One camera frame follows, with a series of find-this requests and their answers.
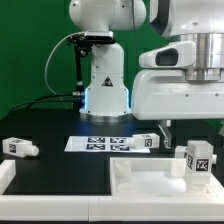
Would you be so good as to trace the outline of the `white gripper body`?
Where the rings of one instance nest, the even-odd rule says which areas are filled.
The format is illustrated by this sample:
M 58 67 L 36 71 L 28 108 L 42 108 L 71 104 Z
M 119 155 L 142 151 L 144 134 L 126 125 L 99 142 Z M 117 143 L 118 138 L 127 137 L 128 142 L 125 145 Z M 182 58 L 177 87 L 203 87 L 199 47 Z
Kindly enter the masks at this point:
M 139 120 L 224 117 L 224 46 L 172 42 L 139 57 L 131 99 Z

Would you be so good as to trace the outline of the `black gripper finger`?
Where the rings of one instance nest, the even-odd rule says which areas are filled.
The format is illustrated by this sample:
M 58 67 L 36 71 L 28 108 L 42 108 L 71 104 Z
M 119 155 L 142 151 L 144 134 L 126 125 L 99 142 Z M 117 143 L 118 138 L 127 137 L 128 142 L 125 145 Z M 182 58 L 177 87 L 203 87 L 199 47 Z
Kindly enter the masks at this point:
M 169 130 L 169 128 L 171 127 L 171 121 L 170 120 L 159 120 L 158 126 L 164 136 L 164 146 L 167 149 L 170 149 L 172 146 L 172 134 Z

